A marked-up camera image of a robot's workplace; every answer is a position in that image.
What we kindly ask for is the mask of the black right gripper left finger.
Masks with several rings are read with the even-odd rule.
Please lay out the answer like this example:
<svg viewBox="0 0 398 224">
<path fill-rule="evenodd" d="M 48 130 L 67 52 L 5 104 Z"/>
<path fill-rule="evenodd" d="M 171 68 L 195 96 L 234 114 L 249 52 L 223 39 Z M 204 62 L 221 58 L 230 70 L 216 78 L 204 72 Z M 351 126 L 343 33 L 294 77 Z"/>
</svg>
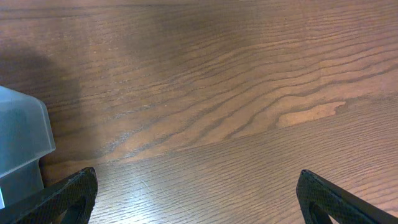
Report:
<svg viewBox="0 0 398 224">
<path fill-rule="evenodd" d="M 93 167 L 86 167 L 1 210 L 1 223 L 88 223 L 98 193 Z"/>
</svg>

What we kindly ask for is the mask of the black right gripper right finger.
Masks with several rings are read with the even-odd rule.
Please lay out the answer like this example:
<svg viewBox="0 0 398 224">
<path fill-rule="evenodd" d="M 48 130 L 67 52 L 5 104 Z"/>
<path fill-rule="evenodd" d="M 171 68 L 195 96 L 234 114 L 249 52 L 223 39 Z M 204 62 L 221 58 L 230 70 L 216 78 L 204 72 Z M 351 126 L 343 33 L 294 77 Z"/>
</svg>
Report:
<svg viewBox="0 0 398 224">
<path fill-rule="evenodd" d="M 365 202 L 310 170 L 302 170 L 296 194 L 306 224 L 397 223 L 397 217 Z"/>
</svg>

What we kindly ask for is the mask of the clear plastic storage bin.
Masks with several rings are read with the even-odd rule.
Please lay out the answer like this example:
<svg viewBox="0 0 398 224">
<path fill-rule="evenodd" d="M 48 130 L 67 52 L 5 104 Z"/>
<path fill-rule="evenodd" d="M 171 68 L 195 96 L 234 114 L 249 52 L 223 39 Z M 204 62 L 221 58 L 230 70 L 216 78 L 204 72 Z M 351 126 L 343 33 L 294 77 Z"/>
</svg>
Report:
<svg viewBox="0 0 398 224">
<path fill-rule="evenodd" d="M 39 160 L 55 149 L 44 103 L 2 86 L 1 208 L 44 188 Z"/>
</svg>

